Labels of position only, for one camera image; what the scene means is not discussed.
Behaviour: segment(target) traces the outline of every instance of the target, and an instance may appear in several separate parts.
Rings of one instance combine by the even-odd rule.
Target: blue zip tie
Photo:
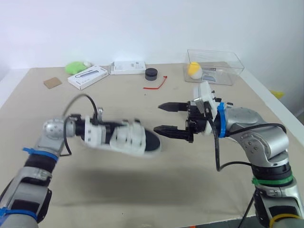
[[[54,159],[56,162],[58,161],[58,157],[56,155],[49,153],[47,151],[37,151],[34,148],[26,148],[26,147],[23,147],[22,150],[28,152],[29,154],[44,155],[44,156]]]
[[[0,209],[0,217],[3,217],[4,215],[7,214],[21,214],[21,215],[29,215],[33,217],[37,221],[37,215],[29,210],[9,210],[6,207],[3,207]]]
[[[219,103],[218,112],[220,116],[220,134],[219,138],[224,138],[226,134],[226,118],[225,118],[225,107],[224,102]]]

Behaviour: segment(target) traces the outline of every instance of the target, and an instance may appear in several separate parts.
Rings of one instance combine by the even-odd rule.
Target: product box
[[[109,73],[106,69],[94,65],[84,71],[79,72],[78,74],[69,77],[68,82],[77,89],[83,90],[108,75]]]
[[[115,61],[109,66],[111,75],[144,74],[145,70],[144,61]]]

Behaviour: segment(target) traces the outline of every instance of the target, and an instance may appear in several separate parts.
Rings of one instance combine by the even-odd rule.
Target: beige table surface
[[[157,81],[143,75],[108,76],[83,92],[104,108],[104,120],[139,118],[149,129],[162,124],[184,129],[185,113],[157,108],[165,102],[186,102],[198,84],[186,83],[182,66],[152,65]],[[58,77],[63,84],[47,89],[43,81]],[[159,90],[162,76],[167,81]],[[67,103],[82,93],[67,82],[63,68],[33,68],[0,109],[0,189],[4,189],[40,136],[42,124],[60,116]],[[235,106],[252,108],[268,122],[280,121],[239,78],[233,86],[211,85],[217,97]],[[73,113],[92,114],[82,98]],[[289,155],[301,194],[304,191],[304,148],[290,134]],[[162,153],[152,159],[86,148],[80,138],[69,139],[73,155],[59,160],[50,189],[53,197],[41,228],[173,228],[241,217],[254,187],[249,167],[215,169],[212,136],[196,135],[194,143],[160,136]],[[221,163],[247,161],[241,147],[220,140]]]

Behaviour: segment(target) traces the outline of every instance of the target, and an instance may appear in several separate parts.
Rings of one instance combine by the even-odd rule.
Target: red cable
[[[144,89],[159,89],[165,83],[165,81],[167,79],[167,76],[164,76],[163,78],[164,78],[164,80],[163,80],[163,82],[161,83],[161,85],[159,87],[157,87],[157,88],[144,87]]]

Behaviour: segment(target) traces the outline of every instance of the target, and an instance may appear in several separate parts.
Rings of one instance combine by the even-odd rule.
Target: black hockey puck
[[[146,69],[145,78],[148,81],[154,81],[157,78],[157,69],[154,69],[154,68]]]

